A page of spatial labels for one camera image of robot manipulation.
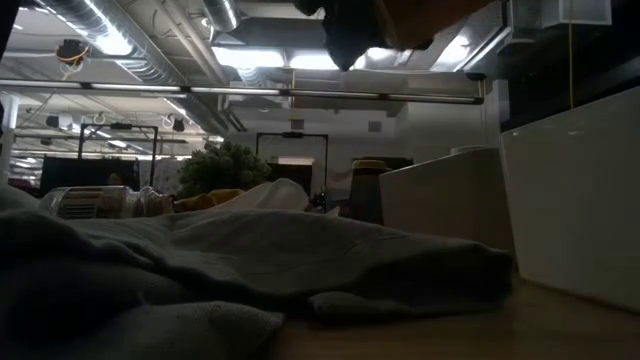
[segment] ceiling light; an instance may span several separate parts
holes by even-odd
[[[96,90],[140,90],[140,91],[153,91],[153,92],[172,92],[180,91],[179,86],[166,86],[166,85],[128,85],[128,84],[92,84]]]
[[[382,60],[386,57],[394,55],[395,51],[383,48],[371,48],[367,50],[367,56],[369,56],[372,60]]]
[[[177,111],[177,112],[179,112],[180,114],[182,114],[182,116],[187,116],[187,110],[185,110],[184,108],[182,108],[182,107],[180,107],[180,106],[178,106],[178,105],[174,104],[174,103],[173,103],[173,101],[169,101],[169,100],[167,100],[167,99],[165,99],[165,98],[162,98],[162,100],[164,100],[167,104],[171,105],[171,107],[172,107],[175,111]]]
[[[277,50],[226,49],[214,47],[213,52],[222,65],[236,69],[283,67],[284,59]]]
[[[498,35],[487,46],[485,46],[482,51],[472,56],[471,59],[469,59],[468,63],[462,63],[458,65],[458,67],[456,67],[453,71],[458,71],[460,70],[460,68],[462,68],[464,71],[469,71],[478,61],[487,56],[487,54],[498,44],[500,44],[502,40],[504,40],[509,34],[511,34],[511,27],[507,26],[500,33],[498,33]]]
[[[298,55],[291,60],[289,66],[305,70],[338,70],[327,53]]]
[[[360,69],[364,69],[365,67],[367,67],[367,59],[363,55],[363,56],[360,56],[358,60],[356,60],[356,63],[353,64],[353,66],[351,67],[351,70],[353,69],[360,70]]]
[[[117,146],[117,147],[121,147],[121,148],[126,148],[128,145],[120,140],[110,140],[109,144]]]
[[[102,137],[106,137],[107,139],[111,137],[111,135],[104,133],[102,131],[96,131],[96,134],[102,136]]]
[[[457,36],[444,49],[436,63],[431,67],[432,71],[450,71],[451,65],[457,65],[469,54],[470,43],[465,36]]]
[[[30,168],[31,167],[31,164],[23,163],[23,162],[20,162],[20,161],[15,161],[14,164],[17,165],[17,166],[23,167],[23,168]]]

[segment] dark object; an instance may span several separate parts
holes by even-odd
[[[267,176],[267,181],[276,181],[278,179],[289,179],[299,184],[307,195],[311,196],[311,181],[313,179],[312,165],[289,165],[289,164],[272,164],[269,163],[271,173]]]
[[[304,137],[304,133],[297,131],[283,132],[282,137],[285,139],[302,139]]]
[[[640,1],[612,1],[611,5],[611,26],[574,26],[575,107],[640,86],[640,38],[629,37],[640,33]],[[509,80],[510,110],[501,131],[569,110],[567,38],[539,46],[501,69],[498,75]]]
[[[133,130],[133,125],[124,123],[113,123],[109,125],[111,130]]]
[[[60,117],[56,115],[47,116],[47,120],[44,121],[47,126],[57,129],[60,126]]]
[[[82,149],[84,147],[84,130],[88,127],[94,127],[96,130],[89,134],[89,139],[93,136],[96,131],[102,129],[105,125],[93,125],[93,124],[80,124],[80,144],[78,145],[78,160],[82,160]],[[153,187],[153,176],[156,172],[156,149],[158,146],[158,127],[157,126],[145,126],[145,125],[131,125],[131,124],[122,124],[122,123],[114,123],[109,125],[109,127],[113,130],[132,130],[134,127],[140,130],[142,129],[151,129],[153,130],[153,152],[151,154],[151,171],[149,173],[149,186]]]
[[[194,151],[180,170],[179,198],[206,194],[218,189],[249,190],[262,184],[271,169],[251,149],[231,142],[220,148],[205,145]]]
[[[342,71],[349,71],[369,48],[388,47],[373,0],[297,0],[295,5],[307,16],[324,8],[325,46]],[[422,42],[419,48],[426,49],[432,42]]]
[[[381,157],[381,156],[365,156],[361,158],[354,158],[353,161],[357,160],[377,160],[382,161],[387,164],[387,168],[390,170],[399,170],[409,166],[413,166],[413,159],[407,158],[394,158],[394,157]]]
[[[184,132],[184,119],[173,120],[173,131]]]
[[[2,11],[0,11],[0,59],[4,55],[4,50],[9,41],[9,35],[13,30],[13,23],[18,15],[20,0],[2,0]]]
[[[47,156],[42,163],[40,193],[57,187],[106,186],[111,174],[118,174],[124,185],[138,191],[138,162],[117,159],[66,159]]]
[[[62,45],[56,49],[56,56],[58,60],[67,65],[80,65],[84,61],[84,56],[87,53],[87,46],[80,40],[64,39]]]
[[[324,188],[327,188],[327,172],[329,170],[329,135],[327,134],[304,134],[299,132],[284,133],[257,133],[256,134],[256,156],[260,155],[260,138],[263,136],[281,136],[285,139],[302,139],[305,137],[320,137],[325,141],[324,148]]]
[[[465,73],[467,79],[471,81],[482,81],[487,79],[487,75],[482,73]]]
[[[386,169],[354,169],[351,179],[349,207],[351,218],[372,224],[384,225],[380,175]]]

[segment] exposed pipe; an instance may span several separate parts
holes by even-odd
[[[29,49],[7,49],[4,52],[3,57],[6,58],[41,58],[41,57],[55,57],[56,54],[49,50],[29,50]],[[91,61],[147,61],[143,57],[133,56],[109,56],[100,54],[91,54],[87,57]]]
[[[43,135],[43,134],[23,134],[18,133],[15,136],[16,138],[23,139],[51,139],[51,140],[78,140],[80,139],[80,135]],[[138,142],[138,143],[152,143],[153,139],[147,138],[135,138],[135,137],[123,137],[123,136],[112,136],[110,138],[102,138],[102,137],[94,137],[89,141],[124,141],[124,142]],[[158,140],[159,144],[188,144],[189,142],[185,139],[160,139]]]
[[[247,132],[247,128],[244,126],[244,124],[242,123],[242,121],[240,121],[240,119],[238,118],[238,116],[233,112],[233,111],[229,111],[229,117],[231,118],[231,120],[235,121],[236,124],[238,124],[238,126],[240,127],[240,130],[242,132]]]
[[[52,130],[55,131],[56,129],[54,128],[50,128],[47,126],[25,126],[20,128],[21,131],[27,131],[27,130],[38,130],[38,131],[45,131],[45,130]],[[158,132],[158,136],[175,136],[176,133],[172,132],[172,131],[160,131]],[[208,136],[212,136],[211,134],[207,134],[207,133],[180,133],[180,138],[181,139],[203,139],[205,137]]]
[[[55,89],[57,92],[82,91],[82,93],[98,91],[99,93],[140,93],[151,92],[157,96],[164,94],[219,94],[219,95],[255,95],[255,96],[286,96],[312,97],[328,99],[402,101],[434,104],[482,105],[484,98],[449,95],[426,94],[389,94],[356,91],[332,90],[301,90],[301,89],[254,89],[233,87],[202,87],[202,86],[167,86],[167,85],[128,85],[106,84],[72,81],[43,81],[43,80],[15,80],[0,79],[0,88],[19,89],[18,91],[42,91]]]
[[[184,84],[184,76],[114,0],[37,0],[42,6],[82,35],[91,45],[112,56],[134,56],[147,61],[118,61],[117,64],[146,84]],[[228,125],[192,94],[184,99],[167,99],[185,110],[203,130],[224,133]]]
[[[228,32],[240,24],[240,11],[233,0],[202,0],[204,13],[217,31]]]
[[[208,43],[205,43],[200,38],[200,33],[193,28],[189,19],[187,19],[187,17],[184,15],[184,9],[180,8],[174,0],[156,0],[156,3],[158,4],[158,6],[162,6],[163,2],[167,4],[171,13],[173,13],[173,15],[176,17],[178,22],[182,25],[182,27],[187,32],[187,34],[189,34],[189,36],[191,37],[191,40],[196,45],[196,47],[200,50],[200,52],[202,53],[202,56],[204,56],[204,59],[207,61],[209,66],[211,66],[211,68],[218,74],[218,76],[220,77],[220,83],[226,84],[224,69],[222,68],[222,65],[220,65],[220,63],[218,62],[218,59],[213,53],[213,50],[211,49],[211,45]]]
[[[13,150],[14,154],[18,155],[72,155],[77,156],[77,150],[33,150],[33,149],[15,149]],[[120,153],[115,151],[87,151],[83,152],[84,156],[120,156],[120,157],[134,157],[134,158],[142,158],[151,160],[151,155],[149,154],[140,154],[140,153]],[[170,159],[172,157],[180,158],[180,159],[190,159],[191,154],[185,155],[156,155],[156,159]]]
[[[271,85],[258,68],[238,69],[238,75],[247,87],[266,88]]]

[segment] fluorescent light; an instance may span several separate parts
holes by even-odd
[[[115,145],[117,147],[126,148],[128,145],[120,140],[110,140],[109,144]]]
[[[464,60],[467,54],[469,54],[469,39],[465,36],[456,36],[449,46],[444,49],[437,62],[457,63]]]
[[[111,135],[104,133],[102,131],[96,131],[96,134],[102,136],[102,137],[106,137],[107,139],[111,137]]]
[[[251,50],[212,48],[222,65],[236,69],[253,69],[256,67],[283,67],[284,58],[277,50]]]
[[[153,91],[153,92],[180,91],[179,86],[164,86],[164,85],[92,84],[92,86],[96,90],[140,90],[140,91]]]
[[[187,116],[187,111],[185,109],[183,109],[182,107],[174,104],[172,101],[169,101],[165,98],[162,98],[164,101],[167,102],[167,104],[171,105],[172,108],[175,109],[175,111],[179,112],[180,114],[182,114],[183,116]]]
[[[289,66],[306,70],[338,70],[327,53],[298,55],[291,60]]]
[[[471,60],[467,64],[460,64],[458,67],[454,69],[454,71],[460,70],[462,67],[463,70],[468,71],[471,69],[478,61],[487,56],[489,51],[493,50],[502,40],[504,40],[509,34],[511,34],[511,27],[507,26],[502,30],[487,46],[482,49],[479,53],[474,55]]]
[[[383,48],[371,48],[367,50],[367,56],[369,56],[372,60],[382,60],[386,57],[394,55],[395,51]]]
[[[356,63],[353,64],[351,69],[359,70],[359,69],[364,69],[365,67],[367,67],[367,58],[363,55],[363,56],[360,56],[358,60],[356,60]]]
[[[23,167],[23,168],[30,168],[31,167],[31,164],[23,163],[23,162],[20,162],[20,161],[14,161],[13,163],[15,165]]]
[[[13,79],[0,79],[0,86],[21,86],[21,87],[57,87],[64,89],[81,89],[82,85],[74,82],[63,81],[44,81],[44,80],[13,80]]]

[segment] cable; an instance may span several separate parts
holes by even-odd
[[[569,108],[575,105],[573,89],[573,0],[569,0]]]
[[[40,112],[44,109],[44,107],[47,106],[47,104],[49,103],[49,101],[51,100],[51,98],[55,93],[56,93],[55,91],[51,92],[51,94],[49,94],[49,97],[47,97],[42,102],[42,104],[40,104],[40,106],[38,106],[38,108],[25,121],[23,121],[20,125],[16,126],[16,129],[20,129],[24,126],[27,126],[31,121],[33,121],[33,119],[35,119],[35,117],[38,116],[38,114],[40,114]]]
[[[56,54],[58,53],[58,49],[59,48],[60,48],[60,46],[58,46],[56,48]],[[83,56],[85,56],[89,52],[89,48],[90,48],[90,46],[87,45],[87,47],[84,48],[84,51],[82,51],[82,53],[80,53],[79,55],[76,55],[76,56],[72,56],[70,58],[63,58],[63,57],[60,57],[58,55],[56,55],[56,57],[58,58],[58,60],[60,60],[62,62],[70,62],[70,61],[78,62],[80,59],[82,59]]]
[[[83,55],[87,53],[89,47],[87,46],[87,48],[83,51]],[[75,64],[78,62],[78,60],[80,60],[80,57],[74,56],[74,63],[73,66],[75,66]],[[69,78],[69,76],[79,72],[80,70],[82,70],[82,64],[79,66],[79,68],[73,72],[63,72],[64,76],[62,77],[62,81],[65,81]],[[33,112],[33,114],[31,114],[31,116],[29,116],[25,121],[22,122],[22,124],[16,126],[16,129],[22,128],[24,126],[29,125],[39,114],[42,110],[44,110],[45,106],[47,106],[47,104],[49,103],[49,101],[51,101],[51,98],[53,98],[53,95],[56,94],[56,91],[53,90],[51,92],[51,94],[49,94],[49,96],[42,102],[42,104],[40,104],[40,106],[36,109],[36,111]]]

